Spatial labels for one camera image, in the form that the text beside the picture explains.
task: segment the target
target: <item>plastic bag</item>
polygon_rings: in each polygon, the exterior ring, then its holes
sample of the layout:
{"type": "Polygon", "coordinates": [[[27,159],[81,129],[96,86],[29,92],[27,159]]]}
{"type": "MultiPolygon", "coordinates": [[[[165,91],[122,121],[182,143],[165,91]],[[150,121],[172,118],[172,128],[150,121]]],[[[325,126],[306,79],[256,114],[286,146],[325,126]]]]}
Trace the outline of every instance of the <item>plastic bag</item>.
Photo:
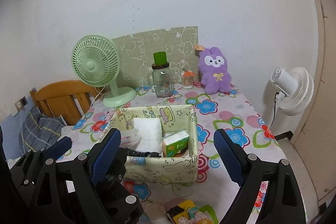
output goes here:
{"type": "Polygon", "coordinates": [[[120,131],[121,134],[121,144],[120,147],[123,148],[135,148],[142,139],[142,136],[137,129],[128,129],[120,131]]]}

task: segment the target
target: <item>green desk fan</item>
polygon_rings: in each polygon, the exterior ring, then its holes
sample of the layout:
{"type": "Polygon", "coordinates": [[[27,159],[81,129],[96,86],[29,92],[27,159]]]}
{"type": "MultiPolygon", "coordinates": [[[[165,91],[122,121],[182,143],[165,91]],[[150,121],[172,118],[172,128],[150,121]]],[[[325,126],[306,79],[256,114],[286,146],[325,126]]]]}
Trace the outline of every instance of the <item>green desk fan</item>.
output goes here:
{"type": "Polygon", "coordinates": [[[110,85],[111,92],[104,94],[105,106],[124,105],[137,94],[132,88],[117,87],[120,57],[117,46],[105,37],[88,35],[79,40],[72,52],[72,68],[87,85],[110,85]]]}

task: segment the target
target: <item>chair backrest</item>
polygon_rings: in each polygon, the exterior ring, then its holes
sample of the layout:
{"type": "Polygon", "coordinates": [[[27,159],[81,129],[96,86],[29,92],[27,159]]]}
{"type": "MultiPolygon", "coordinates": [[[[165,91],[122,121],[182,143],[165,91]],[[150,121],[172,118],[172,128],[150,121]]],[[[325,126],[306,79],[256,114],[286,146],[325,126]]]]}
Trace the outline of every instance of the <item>chair backrest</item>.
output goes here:
{"type": "Polygon", "coordinates": [[[75,125],[82,117],[75,101],[77,98],[82,111],[86,113],[91,105],[89,93],[93,97],[98,95],[97,90],[79,80],[68,80],[52,83],[39,91],[31,91],[33,102],[48,116],[63,115],[70,125],[75,125]]]}

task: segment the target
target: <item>wooden door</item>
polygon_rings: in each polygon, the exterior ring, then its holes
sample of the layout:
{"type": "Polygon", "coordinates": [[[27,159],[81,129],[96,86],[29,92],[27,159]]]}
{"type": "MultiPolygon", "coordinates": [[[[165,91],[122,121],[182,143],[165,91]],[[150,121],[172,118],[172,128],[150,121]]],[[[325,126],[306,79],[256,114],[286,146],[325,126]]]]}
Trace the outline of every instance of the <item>wooden door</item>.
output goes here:
{"type": "Polygon", "coordinates": [[[320,0],[320,4],[325,32],[322,76],[311,112],[294,146],[322,201],[336,189],[336,1],[320,0]]]}

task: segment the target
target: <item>orange lid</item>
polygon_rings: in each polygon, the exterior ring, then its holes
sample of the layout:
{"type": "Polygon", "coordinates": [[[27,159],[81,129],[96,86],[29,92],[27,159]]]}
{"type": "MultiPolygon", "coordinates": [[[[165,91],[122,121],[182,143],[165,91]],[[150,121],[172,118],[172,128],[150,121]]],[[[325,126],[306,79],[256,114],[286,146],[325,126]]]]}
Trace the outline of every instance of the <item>orange lid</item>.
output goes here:
{"type": "Polygon", "coordinates": [[[183,74],[184,77],[187,77],[187,76],[195,76],[195,75],[196,75],[195,73],[193,73],[192,71],[188,71],[188,70],[185,71],[184,74],[183,74]]]}

